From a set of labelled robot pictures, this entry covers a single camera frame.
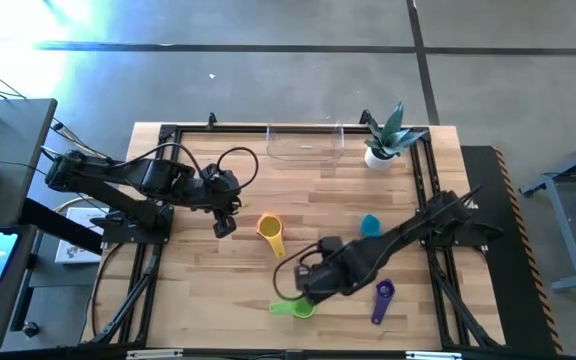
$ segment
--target yellow measuring cup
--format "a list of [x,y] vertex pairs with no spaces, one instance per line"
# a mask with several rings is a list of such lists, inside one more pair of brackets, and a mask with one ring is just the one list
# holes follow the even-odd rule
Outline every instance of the yellow measuring cup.
[[284,226],[277,216],[264,214],[257,222],[257,233],[268,241],[277,258],[286,255],[282,238],[283,231]]

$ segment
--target black clamp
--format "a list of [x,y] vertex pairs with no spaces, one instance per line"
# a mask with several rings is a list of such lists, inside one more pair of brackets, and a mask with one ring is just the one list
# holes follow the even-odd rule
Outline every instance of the black clamp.
[[374,121],[372,115],[370,115],[370,111],[368,109],[364,109],[364,111],[361,112],[361,117],[359,118],[359,124],[360,125],[369,124],[371,120]]
[[210,116],[208,116],[208,126],[206,126],[206,129],[212,130],[214,128],[214,124],[216,122],[217,122],[217,117],[215,116],[215,113],[211,112]]

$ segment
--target orange and black tape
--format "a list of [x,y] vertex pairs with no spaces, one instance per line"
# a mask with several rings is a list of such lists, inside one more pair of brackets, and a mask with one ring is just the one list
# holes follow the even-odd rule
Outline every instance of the orange and black tape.
[[546,296],[546,291],[544,290],[544,283],[543,281],[541,281],[539,270],[537,270],[537,263],[535,261],[535,256],[533,255],[532,252],[532,246],[530,245],[530,241],[528,241],[528,232],[526,231],[526,226],[524,225],[524,219],[521,216],[521,210],[519,209],[519,202],[517,201],[517,196],[515,195],[515,188],[512,186],[510,176],[508,175],[508,170],[506,169],[506,160],[504,160],[504,155],[501,153],[501,150],[499,150],[496,147],[494,149],[495,152],[497,153],[497,161],[499,162],[501,175],[503,176],[504,182],[506,183],[506,191],[508,192],[510,206],[512,207],[512,211],[515,214],[515,221],[517,222],[517,228],[519,229],[521,242],[524,245],[524,250],[526,251],[526,255],[528,256],[528,265],[530,266],[532,277],[535,281],[535,288],[537,289],[537,293],[539,295],[539,301],[541,302],[541,307],[546,317],[546,324],[550,329],[550,337],[552,338],[552,341],[555,346],[555,351],[557,352],[557,354],[563,355],[564,350],[561,346],[561,341],[559,341],[559,334],[557,333],[557,329],[555,327],[555,320],[550,310],[550,304],[548,303],[548,297]]

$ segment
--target white pot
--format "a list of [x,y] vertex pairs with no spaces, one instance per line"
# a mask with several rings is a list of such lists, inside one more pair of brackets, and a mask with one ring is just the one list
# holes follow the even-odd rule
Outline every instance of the white pot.
[[364,156],[364,160],[366,160],[366,165],[368,165],[369,168],[375,169],[375,170],[388,169],[390,167],[390,165],[392,165],[392,163],[395,161],[396,158],[397,158],[397,156],[395,155],[395,156],[391,157],[390,159],[382,160],[382,159],[376,157],[375,154],[372,153],[371,148],[366,149],[366,155]]

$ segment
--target wooden table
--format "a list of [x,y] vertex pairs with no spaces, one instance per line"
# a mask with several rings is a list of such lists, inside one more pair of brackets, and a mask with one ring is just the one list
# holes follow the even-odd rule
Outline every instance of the wooden table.
[[[135,124],[127,158],[155,147],[161,125]],[[469,186],[455,127],[436,126],[430,132],[442,189],[466,193]],[[278,260],[255,233],[262,213],[282,218],[286,251],[292,254],[325,235],[340,235],[345,241],[358,238],[359,223],[367,213],[375,214],[387,229],[411,217],[418,207],[410,154],[389,170],[370,170],[363,159],[367,136],[345,136],[344,155],[335,169],[286,170],[273,166],[266,155],[265,134],[185,133],[182,143],[202,167],[234,146],[247,146],[259,156],[259,175],[242,191],[244,208],[235,217],[237,231],[223,239],[214,237],[211,214],[175,210],[171,241],[164,248],[158,276],[148,347],[440,349],[428,262],[416,244],[392,256],[379,272],[377,280],[388,277],[396,286],[381,326],[370,322],[372,285],[350,297],[330,298],[310,319],[268,312],[269,303],[277,299],[271,278]],[[233,170],[240,182],[246,181],[253,171],[250,156],[231,155],[222,167]],[[190,163],[185,155],[183,161]],[[426,171],[425,160],[421,162]],[[124,191],[139,197],[132,189]],[[106,269],[96,303],[99,327],[126,296],[134,252],[135,246],[124,246]],[[503,343],[484,257],[470,248],[455,248],[454,257],[464,302],[490,336]],[[295,291],[292,265],[280,272],[279,287],[284,293]],[[445,296],[444,301],[453,339],[457,339],[454,312]],[[140,304],[136,314],[133,336]],[[84,339],[91,337],[89,324]]]

